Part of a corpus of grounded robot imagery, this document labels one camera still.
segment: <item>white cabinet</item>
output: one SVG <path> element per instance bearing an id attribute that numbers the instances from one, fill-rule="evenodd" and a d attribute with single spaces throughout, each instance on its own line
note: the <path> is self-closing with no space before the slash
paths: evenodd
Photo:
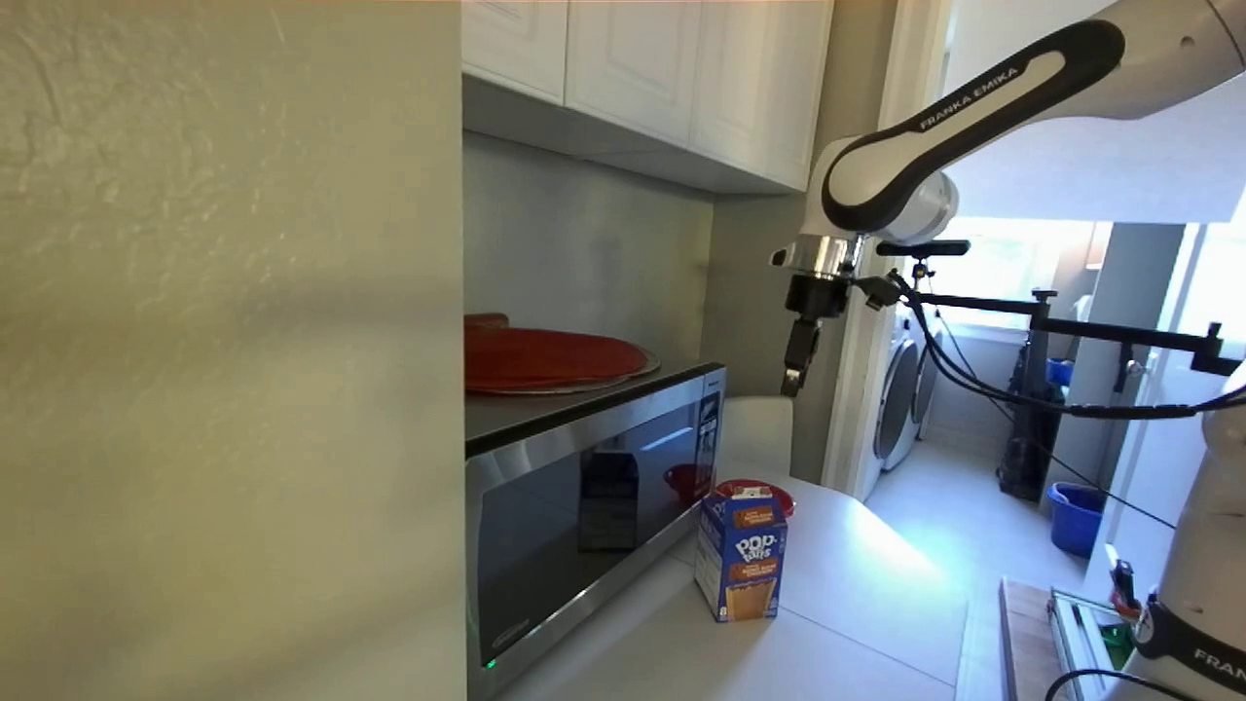
<path id="1" fill-rule="evenodd" d="M 706 0 L 693 146 L 804 186 L 828 0 Z"/>
<path id="2" fill-rule="evenodd" d="M 828 6 L 834 0 L 463 0 L 463 71 L 483 76 L 463 90 L 463 121 L 697 192 L 802 192 Z"/>
<path id="3" fill-rule="evenodd" d="M 571 0 L 567 103 L 689 145 L 702 5 Z"/>
<path id="4" fill-rule="evenodd" d="M 563 0 L 463 0 L 463 71 L 560 103 L 567 67 Z"/>

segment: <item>black microwave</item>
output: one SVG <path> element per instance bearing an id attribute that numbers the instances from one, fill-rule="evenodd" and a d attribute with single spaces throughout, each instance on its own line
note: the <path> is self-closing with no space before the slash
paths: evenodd
<path id="1" fill-rule="evenodd" d="M 467 402 L 467 689 L 493 697 L 689 529 L 724 366 Z"/>

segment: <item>cabinet door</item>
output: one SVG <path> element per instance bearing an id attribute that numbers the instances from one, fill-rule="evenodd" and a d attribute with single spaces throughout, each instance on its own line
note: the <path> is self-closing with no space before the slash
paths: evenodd
<path id="1" fill-rule="evenodd" d="M 518 94 L 563 102 L 563 0 L 463 0 L 463 71 Z"/>
<path id="2" fill-rule="evenodd" d="M 567 103 L 689 145 L 702 0 L 571 0 Z"/>
<path id="3" fill-rule="evenodd" d="M 693 146 L 804 186 L 834 0 L 706 0 Z"/>

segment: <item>white robotic arm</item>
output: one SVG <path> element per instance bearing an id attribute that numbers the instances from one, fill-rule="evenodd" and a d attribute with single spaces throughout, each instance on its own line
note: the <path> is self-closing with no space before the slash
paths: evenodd
<path id="1" fill-rule="evenodd" d="M 913 246 L 945 224 L 959 199 L 945 164 L 1038 115 L 1145 115 L 1242 71 L 1246 0 L 1116 0 L 911 121 L 828 145 L 795 241 L 782 392 L 802 389 L 820 319 L 843 311 L 850 288 L 884 294 L 856 276 L 859 237 Z M 1246 697 L 1246 407 L 1208 414 L 1203 433 L 1208 460 L 1125 675 L 1183 697 Z"/>
<path id="2" fill-rule="evenodd" d="M 820 146 L 795 241 L 782 392 L 843 308 L 859 237 L 928 241 L 959 205 L 945 164 L 1038 115 L 1145 115 L 1246 71 L 1246 0 L 1116 0 L 897 127 Z"/>

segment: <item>black cable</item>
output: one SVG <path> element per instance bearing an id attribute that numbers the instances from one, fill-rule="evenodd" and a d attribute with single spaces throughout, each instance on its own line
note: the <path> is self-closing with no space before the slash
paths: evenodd
<path id="1" fill-rule="evenodd" d="M 1024 406 L 1024 407 L 1035 407 L 1035 414 L 1067 414 L 1067 417 L 1085 417 L 1085 420 L 1181 420 L 1181 417 L 1200 417 L 1200 414 L 1212 414 L 1212 407 L 1233 407 L 1233 406 L 1246 406 L 1246 389 L 1230 389 L 1230 392 L 1218 392 L 1212 402 L 1200 402 L 1200 406 L 1064 406 L 1064 402 L 1042 402 L 1042 395 L 1026 395 L 1026 392 L 1011 392 L 1011 389 L 998 389 L 987 380 L 980 380 L 973 369 L 959 366 L 933 340 L 929 329 L 929 319 L 928 319 L 928 308 L 920 301 L 920 292 L 902 279 L 902 276 L 893 276 L 899 294 L 908 294 L 908 308 L 929 346 L 929 356 L 937 366 L 942 376 L 951 376 L 954 386 L 969 389 L 969 392 L 980 392 L 987 402 L 1003 402 L 1003 406 Z"/>
<path id="2" fill-rule="evenodd" d="M 951 340 L 951 346 L 959 350 L 959 366 L 967 369 L 967 372 L 973 372 L 978 376 L 978 369 L 973 369 L 973 360 L 969 360 L 969 353 L 967 353 L 967 346 L 963 346 L 963 340 L 954 336 L 954 328 L 945 324 L 945 314 L 933 308 L 933 319 L 942 324 L 942 340 Z M 1003 406 L 1003 402 L 994 402 L 994 395 L 985 395 L 998 414 L 1003 414 L 1008 420 L 1011 420 L 1011 407 Z M 1078 472 L 1076 463 L 1067 463 L 1064 456 L 1055 456 L 1052 447 L 1042 447 L 1042 443 L 1035 443 L 1052 463 L 1058 463 L 1067 476 L 1076 476 L 1081 488 L 1095 488 L 1095 491 L 1100 491 L 1100 481 L 1098 480 L 1089 480 L 1085 472 Z M 1159 514 L 1151 514 L 1151 511 L 1145 511 L 1145 506 L 1137 506 L 1137 503 L 1128 503 L 1128 498 L 1122 498 L 1122 495 L 1113 495 L 1113 491 L 1107 491 L 1107 498 L 1113 498 L 1113 503 L 1122 503 L 1125 511 L 1132 511 L 1132 514 L 1139 514 L 1139 516 L 1147 516 L 1147 520 L 1157 520 L 1157 527 L 1167 527 L 1167 529 L 1176 529 L 1176 520 L 1167 520 L 1167 516 L 1159 516 Z"/>
<path id="3" fill-rule="evenodd" d="M 1159 680 L 1147 680 L 1147 677 L 1116 675 L 1116 668 L 1069 668 L 1069 675 L 1058 675 L 1058 677 L 1047 685 L 1047 697 L 1042 697 L 1042 701 L 1055 701 L 1055 694 L 1058 694 L 1067 680 L 1076 680 L 1076 677 L 1116 677 L 1116 680 L 1128 680 L 1128 685 L 1139 685 L 1139 689 L 1151 689 L 1151 694 L 1163 694 L 1163 697 L 1195 701 L 1190 694 L 1181 694 L 1181 689 L 1159 685 Z"/>

